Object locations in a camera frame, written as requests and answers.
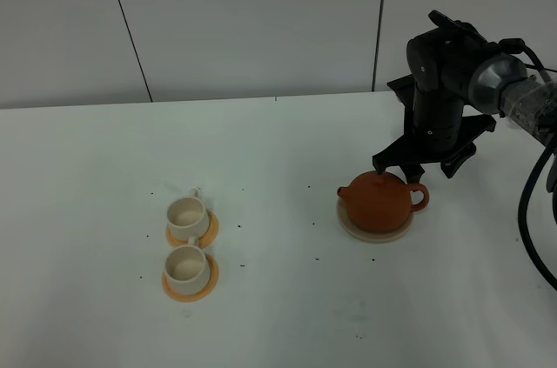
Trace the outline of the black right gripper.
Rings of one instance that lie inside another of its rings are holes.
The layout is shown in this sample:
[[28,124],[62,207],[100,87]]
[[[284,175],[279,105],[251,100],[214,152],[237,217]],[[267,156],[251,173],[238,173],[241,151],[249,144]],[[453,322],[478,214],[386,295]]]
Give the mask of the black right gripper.
[[476,151],[474,141],[494,132],[496,121],[488,115],[463,117],[473,104],[474,80],[481,66],[491,66],[503,55],[501,46],[487,41],[471,24],[452,20],[432,10],[435,28],[410,39],[406,61],[413,79],[409,136],[401,136],[372,156],[379,173],[400,167],[408,184],[419,183],[421,164],[440,164],[447,178]]

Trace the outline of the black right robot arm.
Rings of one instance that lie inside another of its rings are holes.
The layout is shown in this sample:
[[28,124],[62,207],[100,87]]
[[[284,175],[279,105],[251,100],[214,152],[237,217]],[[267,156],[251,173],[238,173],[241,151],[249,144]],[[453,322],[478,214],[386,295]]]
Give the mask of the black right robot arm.
[[406,45],[409,75],[391,81],[404,105],[401,137],[372,158],[418,183],[424,164],[451,178],[476,152],[474,141],[511,119],[542,144],[556,133],[556,82],[520,38],[487,41],[471,24],[433,10],[434,29]]

